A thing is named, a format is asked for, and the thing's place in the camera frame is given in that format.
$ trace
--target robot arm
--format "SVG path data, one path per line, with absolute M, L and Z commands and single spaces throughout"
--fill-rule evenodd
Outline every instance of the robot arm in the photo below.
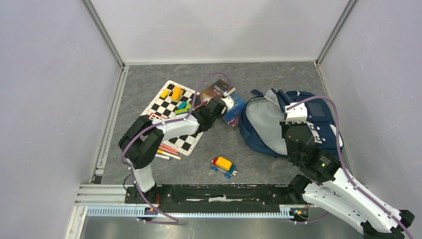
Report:
M 223 117 L 226 111 L 225 103 L 214 97 L 206 106 L 198 107 L 187 118 L 185 118 L 187 114 L 165 120 L 150 120 L 148 116 L 140 116 L 121 138 L 119 147 L 123 151 L 142 130 L 153 124 L 161 123 L 147 131 L 143 135 L 145 136 L 144 140 L 137 139 L 125 155 L 126 162 L 133 167 L 134 178 L 141 191 L 147 192 L 155 186 L 151 162 L 154 160 L 161 142 L 182 135 L 205 132 L 214 125 L 216 119 Z
M 296 111 L 286 111 L 286 120 L 281 122 L 288 160 L 305 175 L 298 175 L 291 181 L 289 187 L 294 197 L 339 217 L 364 234 L 364 238 L 404 238 L 401 233 L 403 229 L 393 216 L 407 228 L 412 224 L 414 215 L 408 210 L 398 210 L 387 205 L 353 176 L 351 179 L 356 185 L 352 185 L 339 161 L 315 146 L 309 126 L 304 122 L 307 118 L 306 108 L 302 107 L 303 111 L 299 110 L 300 106 L 297 108 Z M 334 191 L 335 195 L 311 179 Z M 387 208 L 390 214 L 379 205 Z

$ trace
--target enclosure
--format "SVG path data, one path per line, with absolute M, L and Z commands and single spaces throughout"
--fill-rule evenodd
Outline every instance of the enclosure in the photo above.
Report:
M 159 90 L 168 81 L 195 89 L 216 71 L 246 101 L 251 90 L 271 88 L 333 99 L 349 170 L 388 204 L 411 210 L 417 238 L 421 5 L 2 1 L 1 238 L 362 238 L 333 215 L 306 226 L 274 218 L 166 226 L 90 216 L 91 206 L 124 204 L 129 171 L 118 142 Z M 286 159 L 251 150 L 238 126 L 222 120 L 195 144 L 182 160 L 152 162 L 158 184 L 289 184 L 300 173 Z M 209 160 L 221 155 L 236 163 L 236 177 L 210 171 Z

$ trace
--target yellow block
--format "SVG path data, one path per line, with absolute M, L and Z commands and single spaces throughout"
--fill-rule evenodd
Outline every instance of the yellow block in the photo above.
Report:
M 224 169 L 225 171 L 230 170 L 230 167 L 232 165 L 232 163 L 230 161 L 228 161 L 227 159 L 223 158 L 223 157 L 218 157 L 217 161 L 215 162 L 215 164 Z
M 170 93 L 169 89 L 165 89 L 163 93 L 161 93 L 160 98 L 165 99 Z
M 179 96 L 182 93 L 182 88 L 175 86 L 173 89 L 172 100 L 179 101 Z

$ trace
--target toy car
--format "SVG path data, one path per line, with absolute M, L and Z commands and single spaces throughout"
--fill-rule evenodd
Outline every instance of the toy car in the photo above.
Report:
M 226 178 L 231 178 L 232 176 L 236 176 L 237 174 L 237 172 L 235 171 L 236 166 L 223 157 L 215 158 L 212 161 L 211 169 L 214 172 L 223 172 Z

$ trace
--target pink pencil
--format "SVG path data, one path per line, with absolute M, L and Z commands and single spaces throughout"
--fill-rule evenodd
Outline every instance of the pink pencil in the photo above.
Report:
M 159 146 L 159 149 L 162 150 L 162 151 L 167 151 L 169 153 L 179 154 L 179 152 L 177 150 L 175 150 L 175 149 L 173 149 L 173 148 L 171 148 L 171 147 L 169 147 L 169 146 L 167 146 L 163 143 Z

